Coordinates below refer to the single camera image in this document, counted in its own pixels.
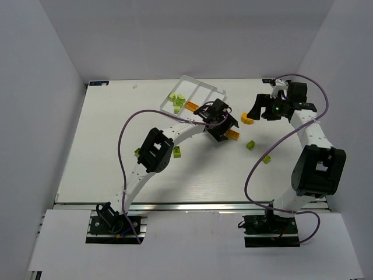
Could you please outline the orange lego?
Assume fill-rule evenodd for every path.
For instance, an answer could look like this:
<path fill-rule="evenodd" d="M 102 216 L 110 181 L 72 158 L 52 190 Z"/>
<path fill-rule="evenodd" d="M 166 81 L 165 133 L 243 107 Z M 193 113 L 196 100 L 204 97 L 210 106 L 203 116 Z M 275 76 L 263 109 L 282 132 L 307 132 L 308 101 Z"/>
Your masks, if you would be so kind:
<path fill-rule="evenodd" d="M 240 137 L 240 133 L 239 132 L 236 132 L 234 130 L 231 130 L 229 129 L 226 133 L 225 133 L 226 137 L 230 138 L 230 139 L 233 139 L 233 140 L 238 140 L 239 137 Z"/>
<path fill-rule="evenodd" d="M 190 111 L 193 111 L 193 112 L 196 111 L 199 108 L 199 106 L 197 104 L 195 104 L 193 102 L 190 102 L 190 101 L 186 102 L 184 107 L 186 109 L 190 110 Z"/>

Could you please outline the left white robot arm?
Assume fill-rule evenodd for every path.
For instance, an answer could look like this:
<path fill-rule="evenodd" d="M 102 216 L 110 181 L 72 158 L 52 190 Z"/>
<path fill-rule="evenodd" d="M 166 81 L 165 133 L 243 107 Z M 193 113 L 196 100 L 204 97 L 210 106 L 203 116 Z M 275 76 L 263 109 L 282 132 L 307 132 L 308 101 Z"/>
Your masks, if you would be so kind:
<path fill-rule="evenodd" d="M 154 127 L 148 132 L 139 149 L 134 170 L 130 176 L 127 176 L 121 156 L 122 137 L 129 122 L 141 113 L 161 114 L 177 120 L 178 124 L 166 129 Z M 118 232 L 120 228 L 124 227 L 133 200 L 150 178 L 168 166 L 176 146 L 203 132 L 208 132 L 217 142 L 226 141 L 228 138 L 225 133 L 233 126 L 238 127 L 238 121 L 231 115 L 231 107 L 220 99 L 203 104 L 193 114 L 202 120 L 184 119 L 163 111 L 146 109 L 133 113 L 125 121 L 117 144 L 118 160 L 124 179 L 119 200 L 116 201 L 118 205 L 111 207 L 110 202 L 96 205 L 98 216 L 110 230 Z"/>

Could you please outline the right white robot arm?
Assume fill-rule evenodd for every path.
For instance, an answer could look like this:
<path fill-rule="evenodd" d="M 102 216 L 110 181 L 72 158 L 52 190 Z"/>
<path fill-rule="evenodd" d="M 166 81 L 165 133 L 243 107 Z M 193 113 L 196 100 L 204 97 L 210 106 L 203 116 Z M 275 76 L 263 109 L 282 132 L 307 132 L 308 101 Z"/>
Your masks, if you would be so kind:
<path fill-rule="evenodd" d="M 288 119 L 302 147 L 289 188 L 269 205 L 274 216 L 292 218 L 307 203 L 335 194 L 347 156 L 323 133 L 315 105 L 307 102 L 306 83 L 282 79 L 264 79 L 263 83 L 270 84 L 272 92 L 258 94 L 247 117 Z"/>

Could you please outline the yellow oval lego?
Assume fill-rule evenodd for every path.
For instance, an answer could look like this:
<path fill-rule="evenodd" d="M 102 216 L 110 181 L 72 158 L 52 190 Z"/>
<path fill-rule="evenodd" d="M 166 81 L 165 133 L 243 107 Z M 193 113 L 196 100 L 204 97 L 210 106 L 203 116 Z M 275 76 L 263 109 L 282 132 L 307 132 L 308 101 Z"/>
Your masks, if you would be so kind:
<path fill-rule="evenodd" d="M 244 123 L 244 124 L 253 124 L 254 123 L 254 120 L 247 117 L 247 113 L 244 112 L 242 113 L 241 115 L 241 122 Z"/>

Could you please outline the white divided tray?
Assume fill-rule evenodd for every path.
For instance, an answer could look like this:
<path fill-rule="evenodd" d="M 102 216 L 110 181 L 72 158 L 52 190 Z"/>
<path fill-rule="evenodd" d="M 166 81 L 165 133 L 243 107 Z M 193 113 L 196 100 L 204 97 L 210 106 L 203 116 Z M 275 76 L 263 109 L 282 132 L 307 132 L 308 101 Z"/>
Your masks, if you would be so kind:
<path fill-rule="evenodd" d="M 188 101 L 193 102 L 199 107 L 207 102 L 213 102 L 216 99 L 220 99 L 222 101 L 225 101 L 226 99 L 225 90 L 219 91 L 218 88 L 215 86 L 201 82 L 186 75 L 180 78 L 180 80 L 172 88 L 169 94 L 170 93 L 175 93 L 176 95 L 182 94 L 185 97 L 185 103 Z M 185 120 L 192 119 L 196 122 L 202 122 L 202 120 L 197 115 L 194 115 L 193 111 L 190 111 L 184 107 L 185 103 L 182 107 L 180 107 L 180 112 L 178 114 L 175 114 L 174 107 L 176 106 L 173 106 L 173 101 L 168 100 L 169 94 L 161 103 L 159 107 L 160 111 L 171 114 L 172 116 L 183 118 Z"/>

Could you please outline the left blue table label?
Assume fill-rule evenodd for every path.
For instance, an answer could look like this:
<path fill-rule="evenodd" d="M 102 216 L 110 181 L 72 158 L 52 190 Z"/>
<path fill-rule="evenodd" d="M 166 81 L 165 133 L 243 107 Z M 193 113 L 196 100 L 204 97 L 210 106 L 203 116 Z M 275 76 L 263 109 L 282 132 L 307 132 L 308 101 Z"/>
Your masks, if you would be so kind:
<path fill-rule="evenodd" d="M 108 80 L 90 81 L 89 86 L 107 86 L 109 85 Z"/>

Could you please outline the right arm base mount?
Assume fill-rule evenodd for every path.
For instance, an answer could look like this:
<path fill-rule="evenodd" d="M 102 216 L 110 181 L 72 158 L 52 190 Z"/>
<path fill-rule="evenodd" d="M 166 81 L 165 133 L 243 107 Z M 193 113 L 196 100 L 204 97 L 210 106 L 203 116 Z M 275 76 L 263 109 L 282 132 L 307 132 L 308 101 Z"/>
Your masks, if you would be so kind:
<path fill-rule="evenodd" d="M 246 248 L 299 247 L 298 228 L 295 218 L 246 215 L 238 223 L 244 230 Z"/>

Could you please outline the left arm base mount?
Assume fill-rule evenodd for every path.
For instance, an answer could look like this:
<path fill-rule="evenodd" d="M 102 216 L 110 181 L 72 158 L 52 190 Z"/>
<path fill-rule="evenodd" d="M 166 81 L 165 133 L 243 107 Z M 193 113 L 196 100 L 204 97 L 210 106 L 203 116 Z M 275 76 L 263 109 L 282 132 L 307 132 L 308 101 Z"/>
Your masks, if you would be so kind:
<path fill-rule="evenodd" d="M 111 204 L 97 204 L 91 214 L 86 244 L 140 245 L 145 238 L 147 217 L 125 216 Z"/>

